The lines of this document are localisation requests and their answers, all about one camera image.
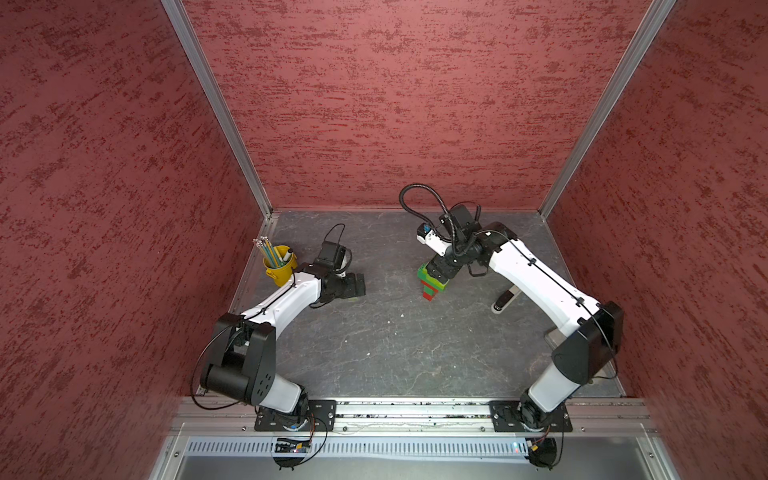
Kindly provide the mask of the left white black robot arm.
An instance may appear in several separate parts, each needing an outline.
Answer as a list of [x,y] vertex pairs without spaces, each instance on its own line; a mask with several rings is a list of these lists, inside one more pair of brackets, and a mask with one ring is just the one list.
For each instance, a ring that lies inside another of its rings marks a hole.
[[301,422],[309,415],[308,394],[277,374],[277,340],[304,310],[365,295],[364,276],[349,271],[351,261],[352,254],[338,240],[325,240],[316,258],[299,265],[263,302],[241,314],[222,315],[192,387]]

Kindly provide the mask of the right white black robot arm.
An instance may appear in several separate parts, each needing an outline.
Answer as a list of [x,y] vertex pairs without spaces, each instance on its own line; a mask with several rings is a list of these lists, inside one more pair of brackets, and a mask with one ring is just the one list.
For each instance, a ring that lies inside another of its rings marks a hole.
[[418,271],[426,299],[443,291],[462,268],[476,263],[507,279],[564,336],[544,372],[521,394],[515,413],[525,428],[540,431],[568,398],[615,358],[621,343],[623,310],[614,302],[601,303],[568,283],[499,222],[483,227],[479,217],[460,204],[443,213],[440,222],[447,227],[447,234],[429,221],[416,233],[417,240],[435,252]]

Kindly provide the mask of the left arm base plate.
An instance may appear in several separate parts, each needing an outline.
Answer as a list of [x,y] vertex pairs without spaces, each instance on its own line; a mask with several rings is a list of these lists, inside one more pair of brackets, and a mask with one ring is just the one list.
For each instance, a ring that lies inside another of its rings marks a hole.
[[338,402],[335,400],[300,400],[290,413],[267,407],[256,410],[254,430],[272,433],[325,433],[334,428]]

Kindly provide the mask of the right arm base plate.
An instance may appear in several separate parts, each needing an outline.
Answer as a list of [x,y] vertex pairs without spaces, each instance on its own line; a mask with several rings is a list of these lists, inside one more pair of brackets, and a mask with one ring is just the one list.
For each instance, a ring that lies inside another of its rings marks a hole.
[[532,401],[495,400],[488,403],[490,418],[497,433],[569,433],[573,431],[566,404],[544,412]]

